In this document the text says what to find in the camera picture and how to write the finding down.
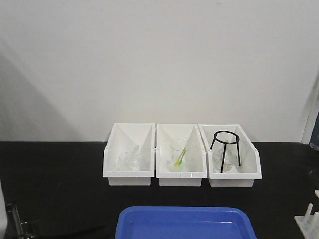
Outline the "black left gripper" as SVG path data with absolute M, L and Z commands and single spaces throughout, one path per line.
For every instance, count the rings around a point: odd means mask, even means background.
M 93 219 L 34 220 L 30 227 L 37 239 L 75 239 L 107 235 L 107 222 Z M 0 238 L 29 239 L 28 222 L 19 214 L 16 200 L 6 202 L 0 184 Z

